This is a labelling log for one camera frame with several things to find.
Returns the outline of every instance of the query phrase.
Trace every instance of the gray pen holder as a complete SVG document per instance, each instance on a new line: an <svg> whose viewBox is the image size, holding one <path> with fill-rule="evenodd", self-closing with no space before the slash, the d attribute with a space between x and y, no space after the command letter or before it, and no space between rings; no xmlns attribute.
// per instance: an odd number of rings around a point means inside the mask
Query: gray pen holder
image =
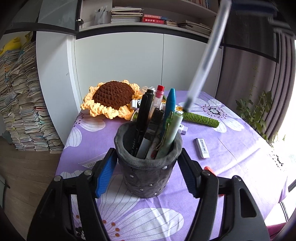
<svg viewBox="0 0 296 241"><path fill-rule="evenodd" d="M177 133L173 148L167 156L155 160L143 160L129 154L135 134L135 123L121 125L114 138L118 162L124 182L130 192L140 198L161 194L166 186L178 156L182 151L182 138Z"/></svg>

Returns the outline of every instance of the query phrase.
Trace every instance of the green crocheted stem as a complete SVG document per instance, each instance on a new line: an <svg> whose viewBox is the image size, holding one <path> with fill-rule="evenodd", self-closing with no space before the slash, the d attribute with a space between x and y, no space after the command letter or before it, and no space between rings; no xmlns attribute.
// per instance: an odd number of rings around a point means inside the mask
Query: green crocheted stem
<svg viewBox="0 0 296 241"><path fill-rule="evenodd" d="M211 126L211 127L214 127L214 128L219 126L219 121L217 121L215 119L212 119L212 118L202 116L202 115L197 115L197 114L194 114L194 113L184 112L183 119L187 120L187 121L192 121L192 122L196 122L196 123L199 123L199 124Z"/></svg>

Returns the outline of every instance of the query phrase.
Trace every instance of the cabinet door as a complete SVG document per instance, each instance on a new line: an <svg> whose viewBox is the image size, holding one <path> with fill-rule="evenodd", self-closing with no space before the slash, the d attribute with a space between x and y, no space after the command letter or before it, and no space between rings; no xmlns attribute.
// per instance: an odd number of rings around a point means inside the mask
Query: cabinet door
<svg viewBox="0 0 296 241"><path fill-rule="evenodd" d="M173 35L164 35L162 85L166 89L188 90L205 51L206 43ZM202 91L215 97L221 68L219 49Z"/></svg>
<svg viewBox="0 0 296 241"><path fill-rule="evenodd" d="M112 33L75 40L81 97L90 86L128 80L140 87L161 84L163 34Z"/></svg>
<svg viewBox="0 0 296 241"><path fill-rule="evenodd" d="M43 0L38 23L75 30L78 0Z"/></svg>

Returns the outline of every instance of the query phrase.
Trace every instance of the blue crayon pen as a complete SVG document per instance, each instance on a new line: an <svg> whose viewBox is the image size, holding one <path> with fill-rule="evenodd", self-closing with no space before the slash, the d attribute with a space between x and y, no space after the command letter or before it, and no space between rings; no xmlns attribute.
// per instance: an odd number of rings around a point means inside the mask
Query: blue crayon pen
<svg viewBox="0 0 296 241"><path fill-rule="evenodd" d="M176 93L175 93L175 89L171 89L170 92L168 93L168 97L165 103L165 114L163 116L163 128L161 131L161 138L165 132L165 121L167 119L167 117L169 116L170 112L174 112L175 111L175 106L176 106Z"/></svg>

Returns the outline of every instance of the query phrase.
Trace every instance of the purple tablecloth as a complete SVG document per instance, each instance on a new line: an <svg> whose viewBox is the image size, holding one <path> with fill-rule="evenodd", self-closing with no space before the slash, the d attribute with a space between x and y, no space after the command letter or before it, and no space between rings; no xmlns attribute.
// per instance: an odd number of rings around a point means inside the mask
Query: purple tablecloth
<svg viewBox="0 0 296 241"><path fill-rule="evenodd" d="M177 91L176 104L182 106L186 91ZM231 178L239 175L253 195L263 218L287 192L284 164L271 147L248 124L216 99L202 92L192 112L220 121L218 128L183 121L188 127L182 135L183 147L201 167L209 166L216 175ZM100 160L110 147L125 120L90 117L82 111L74 123L60 158L57 175L64 178L79 175L89 162ZM202 159L195 138L204 138L210 158ZM98 199L98 207L111 240L184 240L193 220L198 199L188 192L176 163L162 194L140 199L131 194L115 168L107 192ZM77 199L72 195L74 222L81 226ZM218 207L211 238L218 235L223 210L223 197ZM77 229L83 236L81 228Z"/></svg>

